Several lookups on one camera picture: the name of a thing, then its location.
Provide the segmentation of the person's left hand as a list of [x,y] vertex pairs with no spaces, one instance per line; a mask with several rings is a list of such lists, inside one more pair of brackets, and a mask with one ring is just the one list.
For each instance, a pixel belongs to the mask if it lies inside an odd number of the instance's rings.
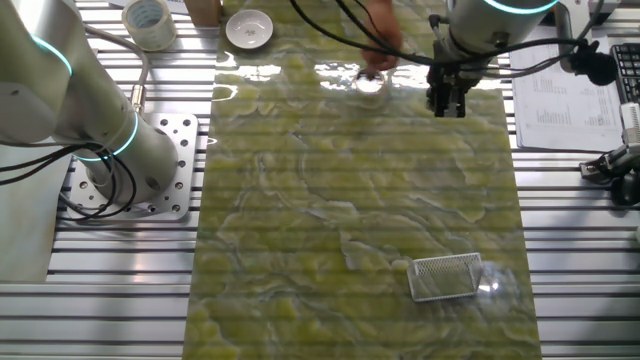
[[[403,44],[398,19],[393,9],[391,0],[369,0],[365,5],[371,15],[372,21],[367,21],[367,28],[379,39],[396,50],[400,50]],[[361,55],[369,69],[386,71],[396,66],[398,58],[392,55],[362,50]]]

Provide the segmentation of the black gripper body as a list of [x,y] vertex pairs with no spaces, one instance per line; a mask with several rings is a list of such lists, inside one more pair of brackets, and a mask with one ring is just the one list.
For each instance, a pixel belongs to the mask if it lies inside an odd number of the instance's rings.
[[467,95],[481,79],[480,73],[465,71],[459,67],[432,66],[427,75],[427,94],[434,95],[437,90],[443,90],[446,85],[450,85]]

